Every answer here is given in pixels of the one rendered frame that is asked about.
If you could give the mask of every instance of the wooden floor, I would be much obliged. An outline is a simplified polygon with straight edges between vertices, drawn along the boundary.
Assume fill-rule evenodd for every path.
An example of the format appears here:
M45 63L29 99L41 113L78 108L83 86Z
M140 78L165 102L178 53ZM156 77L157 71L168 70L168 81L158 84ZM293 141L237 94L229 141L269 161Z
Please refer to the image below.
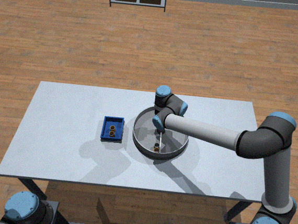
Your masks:
M40 81L251 101L257 124L273 111L298 121L298 11L168 0L161 8L108 0L0 0L0 157ZM298 131L290 195L298 201ZM36 181L68 220L224 223L236 201ZM0 177L6 201L27 189ZM249 223L260 204L234 221ZM298 224L298 213L291 224Z

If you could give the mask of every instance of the blue tray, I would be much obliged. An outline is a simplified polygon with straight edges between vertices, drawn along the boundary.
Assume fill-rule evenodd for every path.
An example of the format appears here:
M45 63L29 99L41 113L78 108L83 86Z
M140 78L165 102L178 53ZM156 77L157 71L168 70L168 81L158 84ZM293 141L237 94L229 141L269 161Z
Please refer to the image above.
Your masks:
M115 137L110 137L110 127L115 126ZM105 116L100 138L105 141L121 141L123 135L124 118Z

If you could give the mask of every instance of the robotic arm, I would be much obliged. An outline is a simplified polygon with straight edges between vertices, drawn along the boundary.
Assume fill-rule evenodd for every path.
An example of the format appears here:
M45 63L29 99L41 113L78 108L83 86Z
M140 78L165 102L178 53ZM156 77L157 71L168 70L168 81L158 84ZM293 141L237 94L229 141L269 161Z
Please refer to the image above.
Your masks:
M297 204L289 196L290 146L295 120L282 112L271 113L256 131L237 132L182 117L188 105L160 86L155 93L155 116L152 121L159 132L171 129L194 138L234 150L247 159L264 158L265 193L262 206L251 223L268 219L275 224L289 224Z

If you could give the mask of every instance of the cabinet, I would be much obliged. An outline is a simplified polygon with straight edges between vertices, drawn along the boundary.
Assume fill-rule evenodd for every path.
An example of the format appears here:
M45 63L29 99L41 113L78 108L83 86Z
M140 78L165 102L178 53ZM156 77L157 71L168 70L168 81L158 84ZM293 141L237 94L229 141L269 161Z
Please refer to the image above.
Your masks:
M166 0L110 0L110 7L112 3L159 7L166 11Z

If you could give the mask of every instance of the tabletop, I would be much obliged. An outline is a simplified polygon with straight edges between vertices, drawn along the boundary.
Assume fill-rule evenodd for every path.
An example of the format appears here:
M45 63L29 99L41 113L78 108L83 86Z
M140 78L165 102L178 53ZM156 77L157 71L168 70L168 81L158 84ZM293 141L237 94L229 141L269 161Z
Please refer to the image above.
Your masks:
M239 132L257 129L252 102L177 96L188 104L184 117ZM155 92L41 82L0 175L261 202L263 159L244 159L193 137L168 161L141 154L133 125L154 99ZM124 118L121 143L100 140L105 116Z

